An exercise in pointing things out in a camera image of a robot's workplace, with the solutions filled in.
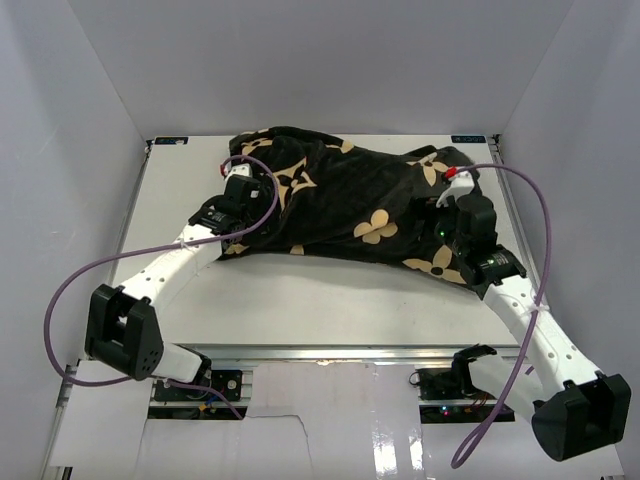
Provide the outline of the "black floral pillowcase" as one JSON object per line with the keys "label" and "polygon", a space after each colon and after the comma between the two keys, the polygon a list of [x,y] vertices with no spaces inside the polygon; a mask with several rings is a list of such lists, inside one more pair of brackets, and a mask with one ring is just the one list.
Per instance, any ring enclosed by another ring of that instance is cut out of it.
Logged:
{"label": "black floral pillowcase", "polygon": [[453,146],[403,154],[355,146],[329,134],[278,126],[242,133],[231,155],[263,162],[278,185],[278,205],[259,232],[229,245],[225,260],[282,253],[407,267],[465,283],[451,249],[436,237],[428,199],[445,190],[444,173],[471,165]]}

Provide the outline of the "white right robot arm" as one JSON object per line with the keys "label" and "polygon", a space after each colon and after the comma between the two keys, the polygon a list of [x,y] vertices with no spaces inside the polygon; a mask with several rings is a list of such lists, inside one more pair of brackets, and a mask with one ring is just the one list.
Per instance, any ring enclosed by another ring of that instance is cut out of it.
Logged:
{"label": "white right robot arm", "polygon": [[508,328],[538,376],[512,380],[511,367],[494,348],[474,345],[454,355],[453,390],[466,399],[480,392],[501,399],[530,422],[538,444],[555,461],[620,442],[629,384],[619,374],[604,374],[535,303],[525,267],[498,242],[493,203],[466,194],[419,200],[414,209],[424,232],[452,251],[464,282]]}

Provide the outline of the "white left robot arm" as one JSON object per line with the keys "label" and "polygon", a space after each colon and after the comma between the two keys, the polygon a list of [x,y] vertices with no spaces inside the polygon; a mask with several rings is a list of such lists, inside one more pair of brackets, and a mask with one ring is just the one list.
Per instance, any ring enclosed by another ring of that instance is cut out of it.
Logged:
{"label": "white left robot arm", "polygon": [[223,249],[264,227],[277,203],[277,189],[266,176],[255,178],[246,165],[234,167],[221,195],[205,201],[171,248],[116,287],[92,293],[85,353],[126,377],[177,381],[188,398],[211,387],[206,358],[163,340],[159,317],[177,294]]}

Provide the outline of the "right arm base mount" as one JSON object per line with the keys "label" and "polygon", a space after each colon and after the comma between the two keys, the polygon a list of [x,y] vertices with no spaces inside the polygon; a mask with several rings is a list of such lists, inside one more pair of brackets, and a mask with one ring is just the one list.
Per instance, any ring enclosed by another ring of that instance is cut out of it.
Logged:
{"label": "right arm base mount", "polygon": [[422,425],[480,424],[489,417],[496,398],[472,385],[469,364],[497,351],[474,345],[457,352],[449,367],[416,369],[408,379],[418,390]]}

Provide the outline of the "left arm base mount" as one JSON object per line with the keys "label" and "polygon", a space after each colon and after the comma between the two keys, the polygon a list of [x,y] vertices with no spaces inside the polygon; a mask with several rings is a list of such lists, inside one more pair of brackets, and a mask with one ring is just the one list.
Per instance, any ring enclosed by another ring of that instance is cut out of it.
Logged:
{"label": "left arm base mount", "polygon": [[201,386],[184,387],[157,380],[152,388],[148,418],[156,420],[242,420],[248,395],[244,375],[237,369],[206,373]]}

